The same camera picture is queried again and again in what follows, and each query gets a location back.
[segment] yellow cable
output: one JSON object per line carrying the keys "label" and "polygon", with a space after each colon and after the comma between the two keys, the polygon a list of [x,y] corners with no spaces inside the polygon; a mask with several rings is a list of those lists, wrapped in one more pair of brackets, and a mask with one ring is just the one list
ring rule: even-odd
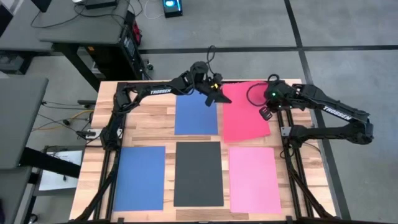
{"label": "yellow cable", "polygon": [[[79,112],[75,115],[73,115],[71,118],[69,118],[69,120],[73,121],[75,118],[79,117],[80,115],[84,114],[84,113],[88,113],[88,112],[93,112],[94,110],[84,110],[82,112]],[[62,125],[58,125],[56,127],[52,127],[52,128],[40,128],[40,129],[35,129],[35,130],[39,130],[39,131],[48,131],[48,130],[53,130],[53,129],[58,129],[58,128],[62,128]]]}

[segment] wooden table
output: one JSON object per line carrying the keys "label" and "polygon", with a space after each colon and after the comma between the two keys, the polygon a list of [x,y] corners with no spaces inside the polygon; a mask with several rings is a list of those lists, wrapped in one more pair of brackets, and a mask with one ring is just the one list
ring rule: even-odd
{"label": "wooden table", "polygon": [[[287,83],[301,83],[301,80],[286,80]],[[113,95],[116,92],[117,82],[102,82],[98,93],[97,104],[94,112],[92,128],[101,129],[107,125],[113,108]],[[285,220],[287,215],[294,215],[292,195],[290,193],[288,174],[285,160],[279,157],[282,150],[282,141],[277,116],[269,121],[271,135],[248,141],[225,144],[222,140],[223,110],[222,104],[217,104],[218,134],[216,136],[175,136],[175,101],[173,94],[148,96],[143,99],[141,105],[132,110],[126,120],[126,128],[123,137],[123,146],[165,146],[165,191],[164,210],[148,212],[113,212],[112,221],[118,217],[124,217],[125,222],[181,222],[181,221],[261,221],[261,220]],[[312,121],[308,110],[292,110],[295,124],[311,126]],[[177,141],[219,141],[221,142],[221,157],[223,169],[223,207],[174,207],[174,174],[175,151]],[[318,146],[316,141],[308,141]],[[97,140],[91,144],[100,144]],[[253,214],[231,213],[229,211],[229,171],[228,171],[228,146],[266,146],[273,147],[277,166],[279,195],[282,205],[282,214]],[[323,167],[321,155],[314,147],[303,145],[301,155],[305,175],[309,189],[325,207],[335,215],[335,209],[331,199],[328,182]],[[78,181],[75,199],[73,201],[70,218],[76,218],[89,204],[98,189],[101,167],[104,158],[104,150],[98,147],[87,147],[81,165],[81,173]],[[301,211],[306,216],[303,195],[298,189]],[[105,216],[108,194],[103,198],[101,217]]]}

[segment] pink paper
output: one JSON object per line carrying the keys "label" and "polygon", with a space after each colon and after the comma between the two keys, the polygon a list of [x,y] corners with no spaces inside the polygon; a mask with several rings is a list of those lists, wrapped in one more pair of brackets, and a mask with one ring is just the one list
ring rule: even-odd
{"label": "pink paper", "polygon": [[274,149],[229,148],[229,189],[233,213],[282,213]]}
{"label": "pink paper", "polygon": [[253,106],[246,98],[246,92],[257,83],[249,92],[249,98],[255,104],[266,101],[264,91],[268,85],[264,82],[243,82],[224,84],[223,93],[232,103],[223,103],[223,139],[224,142],[242,141],[269,135],[269,125],[260,115],[261,106]]}

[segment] blue paper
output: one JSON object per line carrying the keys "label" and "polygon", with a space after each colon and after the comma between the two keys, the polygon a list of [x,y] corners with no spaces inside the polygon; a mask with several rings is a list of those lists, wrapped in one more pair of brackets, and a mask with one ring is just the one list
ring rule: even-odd
{"label": "blue paper", "polygon": [[190,96],[177,96],[175,134],[218,134],[216,103],[208,107],[206,99],[197,91]]}
{"label": "blue paper", "polygon": [[163,210],[165,147],[123,147],[114,211]]}

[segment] black sheet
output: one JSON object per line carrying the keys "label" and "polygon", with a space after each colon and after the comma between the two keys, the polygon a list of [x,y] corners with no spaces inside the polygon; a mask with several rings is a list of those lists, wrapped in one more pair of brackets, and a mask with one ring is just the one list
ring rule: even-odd
{"label": "black sheet", "polygon": [[178,142],[175,163],[175,207],[223,206],[219,142]]}

